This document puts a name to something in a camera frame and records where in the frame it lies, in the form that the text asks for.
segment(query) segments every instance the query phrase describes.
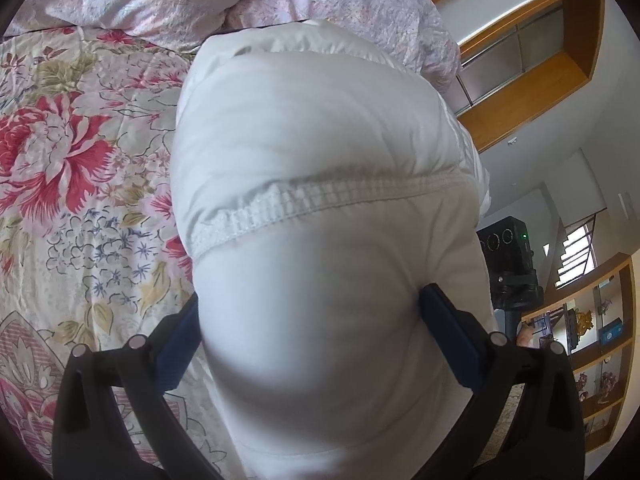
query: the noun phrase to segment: bed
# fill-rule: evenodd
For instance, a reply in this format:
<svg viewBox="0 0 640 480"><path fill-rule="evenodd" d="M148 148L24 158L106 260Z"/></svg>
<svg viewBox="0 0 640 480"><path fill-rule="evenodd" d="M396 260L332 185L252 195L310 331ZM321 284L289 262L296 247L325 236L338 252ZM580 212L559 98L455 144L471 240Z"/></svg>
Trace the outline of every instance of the bed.
<svg viewBox="0 0 640 480"><path fill-rule="evenodd" d="M285 0L293 2L286 8L274 1L235 0L214 30L193 30L205 38L329 18L440 91L455 77L460 53L430 0L419 0L413 14L406 0ZM372 2L391 2L407 18L398 25L387 13L388 26L373 34L365 26ZM146 30L140 20L61 18L51 11L61 4L51 0L30 4L29 19L17 20L0 44L0 408L50 473L70 349L122 346L151 332L193 292L169 170L178 96L202 38L164 37L157 23ZM114 395L139 454L155 463L126 396ZM167 403L225 478L245 479L215 399L199 351Z"/></svg>

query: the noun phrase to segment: pink floral quilt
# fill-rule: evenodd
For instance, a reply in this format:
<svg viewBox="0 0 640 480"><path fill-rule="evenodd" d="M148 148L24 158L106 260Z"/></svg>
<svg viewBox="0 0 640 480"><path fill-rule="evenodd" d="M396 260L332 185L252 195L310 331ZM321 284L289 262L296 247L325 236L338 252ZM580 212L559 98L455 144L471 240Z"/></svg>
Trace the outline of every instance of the pink floral quilt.
<svg viewBox="0 0 640 480"><path fill-rule="evenodd" d="M49 472L70 349L122 346L193 291L168 185L191 59L80 27L0 44L0 408ZM156 462L116 398L138 452ZM214 398L199 352L166 399L225 478L244 479Z"/></svg>

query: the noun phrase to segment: person's hand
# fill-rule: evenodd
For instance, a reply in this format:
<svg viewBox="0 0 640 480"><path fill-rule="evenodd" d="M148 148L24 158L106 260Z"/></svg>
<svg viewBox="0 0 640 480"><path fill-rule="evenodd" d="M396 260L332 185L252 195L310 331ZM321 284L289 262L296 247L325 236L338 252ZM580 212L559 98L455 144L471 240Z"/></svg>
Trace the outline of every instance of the person's hand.
<svg viewBox="0 0 640 480"><path fill-rule="evenodd" d="M518 336L516 338L516 345L527 346L532 348L533 346L533 327L528 324L523 324Z"/></svg>

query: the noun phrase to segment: floral bedding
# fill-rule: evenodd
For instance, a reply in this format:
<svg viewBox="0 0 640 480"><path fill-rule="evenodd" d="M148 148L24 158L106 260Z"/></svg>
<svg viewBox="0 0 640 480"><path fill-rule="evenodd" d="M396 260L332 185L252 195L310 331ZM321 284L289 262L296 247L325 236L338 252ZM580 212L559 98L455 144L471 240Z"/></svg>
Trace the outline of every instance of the floral bedding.
<svg viewBox="0 0 640 480"><path fill-rule="evenodd" d="M0 44L0 408L49 472L70 349L122 346L193 291L168 185L190 63L118 30ZM139 454L156 462L115 395ZM214 398L198 352L166 400L225 478L244 479Z"/></svg>

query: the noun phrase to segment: blue box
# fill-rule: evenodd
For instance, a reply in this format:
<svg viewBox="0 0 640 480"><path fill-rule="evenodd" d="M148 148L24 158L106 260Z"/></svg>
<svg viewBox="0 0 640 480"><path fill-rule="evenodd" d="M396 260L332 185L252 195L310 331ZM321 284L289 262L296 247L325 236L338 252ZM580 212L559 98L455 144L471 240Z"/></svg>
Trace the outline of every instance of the blue box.
<svg viewBox="0 0 640 480"><path fill-rule="evenodd" d="M607 326L602 327L598 331L600 344L606 345L607 343L611 343L615 338L619 337L620 334L622 334L622 325L622 320L620 318L616 318Z"/></svg>

